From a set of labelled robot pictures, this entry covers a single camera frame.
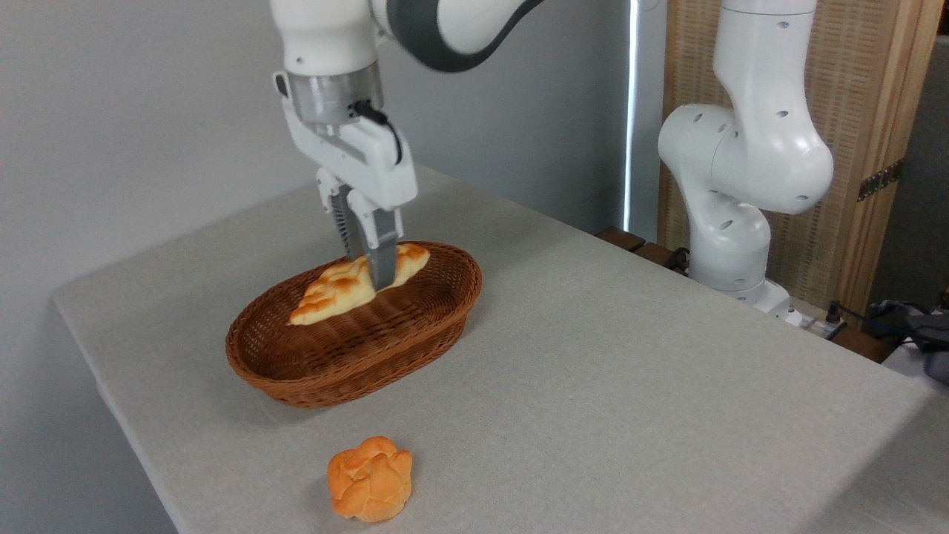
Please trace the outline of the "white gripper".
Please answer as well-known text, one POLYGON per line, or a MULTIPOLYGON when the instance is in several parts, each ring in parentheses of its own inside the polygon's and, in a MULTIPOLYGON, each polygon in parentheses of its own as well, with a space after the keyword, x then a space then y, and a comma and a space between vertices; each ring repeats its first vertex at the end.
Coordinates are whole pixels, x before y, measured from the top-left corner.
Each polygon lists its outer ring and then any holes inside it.
POLYGON ((296 148, 319 167, 317 185, 347 260, 365 257, 375 291, 396 276, 404 236, 400 206, 418 193, 408 143, 382 124, 379 71, 336 76, 274 74, 296 148))

